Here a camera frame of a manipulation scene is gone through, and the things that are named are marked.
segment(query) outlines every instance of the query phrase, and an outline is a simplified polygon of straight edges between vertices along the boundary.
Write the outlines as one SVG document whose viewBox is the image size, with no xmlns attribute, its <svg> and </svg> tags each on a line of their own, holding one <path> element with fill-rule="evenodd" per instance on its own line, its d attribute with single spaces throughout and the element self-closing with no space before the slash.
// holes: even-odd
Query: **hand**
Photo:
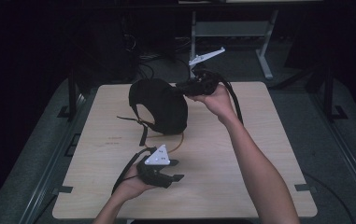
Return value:
<svg viewBox="0 0 356 224">
<path fill-rule="evenodd" d="M 221 122 L 224 122 L 227 118 L 236 117 L 233 110 L 233 106 L 230 100 L 230 94 L 225 86 L 219 84 L 216 90 L 211 95 L 197 95 L 187 96 L 194 101 L 202 102 L 206 105 L 207 109 L 213 114 L 218 116 Z"/>
<path fill-rule="evenodd" d="M 125 201 L 136 198 L 148 189 L 155 186 L 145 184 L 138 176 L 136 164 L 131 166 L 124 178 L 128 178 L 120 183 L 113 194 L 120 195 Z"/>
</svg>

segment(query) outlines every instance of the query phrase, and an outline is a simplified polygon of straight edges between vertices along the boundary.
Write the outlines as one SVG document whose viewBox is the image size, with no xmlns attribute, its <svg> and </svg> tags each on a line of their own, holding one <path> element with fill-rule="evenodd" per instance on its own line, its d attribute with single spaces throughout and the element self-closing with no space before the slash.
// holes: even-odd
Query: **metal frame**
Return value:
<svg viewBox="0 0 356 224">
<path fill-rule="evenodd" d="M 190 60 L 195 57 L 195 38 L 197 36 L 264 36 L 264 42 L 256 49 L 256 56 L 266 79 L 272 79 L 268 62 L 265 59 L 268 44 L 273 34 L 278 10 L 275 9 L 269 21 L 197 21 L 192 12 L 192 51 Z"/>
<path fill-rule="evenodd" d="M 81 113 L 81 108 L 84 106 L 85 102 L 86 102 L 86 100 L 84 99 L 83 95 L 80 94 L 78 99 L 74 103 L 75 107 L 78 109 L 78 113 L 77 113 L 78 117 L 79 117 L 79 114 Z M 72 122 L 68 122 L 68 127 L 67 127 L 66 131 L 64 132 L 64 135 L 62 136 L 60 142 L 58 143 L 58 146 L 52 152 L 49 163 L 47 164 L 43 175 L 40 177 L 40 180 L 39 180 L 35 190 L 32 192 L 31 199 L 30 199 L 29 203 L 27 204 L 27 206 L 21 216 L 21 219 L 19 222 L 20 224 L 21 223 L 28 223 L 28 224 L 33 223 L 33 221 L 35 220 L 38 209 L 39 209 L 41 203 L 43 202 L 47 188 L 50 185 L 50 181 L 52 178 L 52 176 L 51 176 L 52 172 L 53 172 L 55 166 L 57 165 L 57 161 L 59 160 L 59 158 L 61 158 L 64 155 L 64 149 L 70 143 L 70 141 L 68 139 L 72 135 L 72 133 L 76 127 L 77 121 L 78 121 L 77 119 L 73 119 Z"/>
<path fill-rule="evenodd" d="M 352 174 L 353 179 L 356 182 L 356 159 L 349 148 L 349 145 L 344 140 L 344 136 L 342 136 L 341 132 L 336 127 L 335 123 L 330 120 L 330 115 L 325 114 L 324 107 L 322 106 L 322 102 L 320 101 L 319 97 L 315 94 L 310 94 L 311 100 L 313 101 L 314 105 L 317 106 L 319 110 L 320 116 L 323 119 L 324 123 L 326 124 L 327 128 L 329 129 L 332 137 L 335 139 L 335 142 L 338 144 L 338 148 L 343 156 L 343 159 L 349 168 L 349 171 Z"/>
</svg>

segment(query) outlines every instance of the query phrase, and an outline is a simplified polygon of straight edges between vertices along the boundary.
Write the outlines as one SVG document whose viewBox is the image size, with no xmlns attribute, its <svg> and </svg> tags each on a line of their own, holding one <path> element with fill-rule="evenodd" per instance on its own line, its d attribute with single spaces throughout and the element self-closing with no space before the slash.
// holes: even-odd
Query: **light wood surface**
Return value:
<svg viewBox="0 0 356 224">
<path fill-rule="evenodd" d="M 232 83 L 245 126 L 265 156 L 286 181 L 300 217 L 317 214 L 309 191 L 296 191 L 306 181 L 292 151 L 267 88 L 261 82 Z M 142 126 L 128 105 L 130 85 L 102 86 L 93 102 L 64 180 L 73 187 L 60 193 L 53 209 L 56 218 L 94 218 L 106 203 L 123 167 L 143 147 Z M 152 189 L 127 202 L 120 218 L 237 218 L 257 217 L 236 162 L 231 141 L 216 116 L 187 99 L 188 127 L 181 147 L 169 157 L 179 160 L 162 173 L 185 175 L 168 189 Z M 149 113 L 143 116 L 151 119 Z M 149 136 L 159 133 L 149 132 Z M 181 135 L 148 138 L 149 147 L 178 145 Z"/>
</svg>

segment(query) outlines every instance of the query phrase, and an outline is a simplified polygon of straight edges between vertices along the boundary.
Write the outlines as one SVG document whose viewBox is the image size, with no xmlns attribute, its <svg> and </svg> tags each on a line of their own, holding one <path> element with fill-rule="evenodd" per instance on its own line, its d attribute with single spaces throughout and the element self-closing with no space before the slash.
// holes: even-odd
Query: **black cable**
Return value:
<svg viewBox="0 0 356 224">
<path fill-rule="evenodd" d="M 139 73 L 141 78 L 143 79 L 147 78 L 145 72 L 142 69 L 140 69 L 140 67 L 137 67 L 137 72 Z"/>
<path fill-rule="evenodd" d="M 239 102 L 235 95 L 235 92 L 233 91 L 232 85 L 229 82 L 227 82 L 226 79 L 224 79 L 224 77 L 222 75 L 218 74 L 218 76 L 219 76 L 219 80 L 221 81 L 221 83 L 223 83 L 223 85 L 227 88 L 227 91 L 230 92 L 230 95 L 233 98 L 233 102 L 235 105 L 235 112 L 236 112 L 236 115 L 238 116 L 238 119 L 241 121 L 241 123 L 244 123 L 244 120 L 242 119 L 242 114 L 241 114 L 241 107 L 239 106 Z"/>
<path fill-rule="evenodd" d="M 320 181 L 317 177 L 310 175 L 309 173 L 303 171 L 303 175 L 306 175 L 308 177 L 310 177 L 311 179 L 315 180 L 317 183 L 319 183 L 321 186 L 323 186 L 324 188 L 326 188 L 327 190 L 329 190 L 329 192 L 331 192 L 336 198 L 337 200 L 341 203 L 341 205 L 344 207 L 344 209 L 347 212 L 347 215 L 349 216 L 349 220 L 352 224 L 355 224 L 355 219 L 352 216 L 352 213 L 349 211 L 348 207 L 346 206 L 346 204 L 343 202 L 343 200 L 331 189 L 329 188 L 326 184 L 324 184 L 322 181 Z"/>
<path fill-rule="evenodd" d="M 147 67 L 151 71 L 150 79 L 154 78 L 154 69 L 151 66 L 144 64 L 144 63 L 140 63 L 139 65 Z"/>
<path fill-rule="evenodd" d="M 129 168 L 131 168 L 131 166 L 132 166 L 132 165 L 134 164 L 134 162 L 137 160 L 137 158 L 139 158 L 139 156 L 140 156 L 142 153 L 146 152 L 146 151 L 150 151 L 150 152 L 151 152 L 152 149 L 153 149 L 153 148 L 151 148 L 151 147 L 147 147 L 147 148 L 145 148 L 145 149 L 142 149 L 141 151 L 139 151 L 138 153 L 136 153 L 136 154 L 133 156 L 133 158 L 131 158 L 131 160 L 128 162 L 128 164 L 125 166 L 125 168 L 122 170 L 122 172 L 121 172 L 119 178 L 117 178 L 117 181 L 116 181 L 116 183 L 114 184 L 113 190 L 111 191 L 112 194 L 113 194 L 114 191 L 117 189 L 117 187 L 119 186 L 119 184 L 120 184 L 122 181 L 124 181 L 125 175 L 127 174 Z"/>
<path fill-rule="evenodd" d="M 183 63 L 184 66 L 186 66 L 187 72 L 188 72 L 188 74 L 189 74 L 189 78 L 188 78 L 188 79 L 190 79 L 192 70 L 190 70 L 189 64 L 188 64 L 188 63 L 185 63 L 183 60 L 181 60 L 181 59 L 179 59 L 179 58 L 176 58 L 175 60 L 177 60 L 178 62 Z"/>
<path fill-rule="evenodd" d="M 132 179 L 132 178 L 135 178 L 135 177 L 138 177 L 139 175 L 133 175 L 133 176 L 130 176 L 130 177 L 126 177 L 125 179 L 123 179 L 122 181 L 125 181 L 125 180 L 129 180 L 129 179 Z"/>
<path fill-rule="evenodd" d="M 36 224 L 38 222 L 38 220 L 41 218 L 41 216 L 43 216 L 44 212 L 47 210 L 47 208 L 50 206 L 50 204 L 56 199 L 56 195 L 53 195 L 51 200 L 46 204 L 46 206 L 43 208 L 43 210 L 40 212 L 40 214 L 38 214 L 37 218 L 35 219 L 35 221 L 33 222 L 34 224 Z"/>
<path fill-rule="evenodd" d="M 175 53 L 182 53 L 182 52 L 189 51 L 192 41 L 189 37 L 187 37 L 187 39 L 188 39 L 188 41 L 186 43 L 176 47 Z"/>
</svg>

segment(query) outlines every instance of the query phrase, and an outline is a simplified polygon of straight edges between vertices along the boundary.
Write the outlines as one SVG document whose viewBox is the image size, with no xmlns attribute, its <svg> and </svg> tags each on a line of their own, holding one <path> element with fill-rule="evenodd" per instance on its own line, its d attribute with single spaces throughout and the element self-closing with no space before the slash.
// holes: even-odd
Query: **skin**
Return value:
<svg viewBox="0 0 356 224">
<path fill-rule="evenodd" d="M 247 129 L 239 121 L 226 88 L 219 85 L 212 95 L 189 96 L 188 98 L 204 103 L 209 111 L 215 114 L 226 127 L 230 134 L 245 186 L 262 223 L 300 223 L 292 196 L 283 178 L 256 146 Z M 134 165 L 126 177 L 136 174 L 137 170 Z M 126 201 L 152 188 L 154 187 L 144 184 L 137 177 L 123 181 L 93 223 L 113 223 Z"/>
</svg>

